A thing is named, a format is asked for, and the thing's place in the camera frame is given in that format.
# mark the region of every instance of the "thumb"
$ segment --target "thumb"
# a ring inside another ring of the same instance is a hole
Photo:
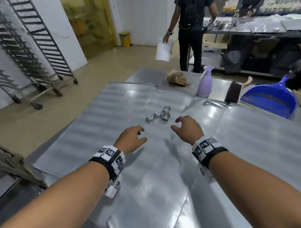
[[[170,128],[176,133],[178,134],[178,132],[180,131],[180,128],[177,125],[171,125]]]
[[[138,142],[139,142],[139,147],[141,147],[144,143],[147,142],[147,137],[143,137],[141,139],[138,139]]]

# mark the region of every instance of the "white bucket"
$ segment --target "white bucket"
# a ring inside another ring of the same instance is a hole
[[[157,53],[156,53],[155,60],[163,60],[169,62],[173,43],[174,43],[173,40],[169,40],[167,44],[163,43],[163,37],[160,37],[158,39]]]

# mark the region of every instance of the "bottle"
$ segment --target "bottle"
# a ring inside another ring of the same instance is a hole
[[[214,69],[212,66],[204,66],[204,72],[201,76],[199,87],[197,88],[197,94],[200,97],[209,97],[212,87],[211,71]]]

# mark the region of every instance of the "small metal mold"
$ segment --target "small metal mold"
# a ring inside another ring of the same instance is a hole
[[[163,112],[170,112],[171,111],[171,107],[170,106],[164,106],[163,107]]]
[[[160,112],[156,112],[156,113],[154,114],[154,117],[155,117],[156,119],[160,119],[160,118],[161,118],[161,113],[160,113]]]
[[[169,118],[170,118],[170,113],[169,113],[169,112],[164,112],[164,113],[162,113],[161,117],[162,117],[162,119],[164,119],[164,120],[169,120]]]
[[[146,122],[148,122],[148,123],[152,123],[152,122],[154,122],[154,120],[155,120],[155,118],[153,117],[153,116],[148,116],[148,117],[146,117]]]

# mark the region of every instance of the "yellow trash bin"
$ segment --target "yellow trash bin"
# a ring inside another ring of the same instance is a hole
[[[122,45],[124,47],[130,47],[131,46],[131,37],[129,32],[121,32],[119,33],[121,40],[122,40]]]

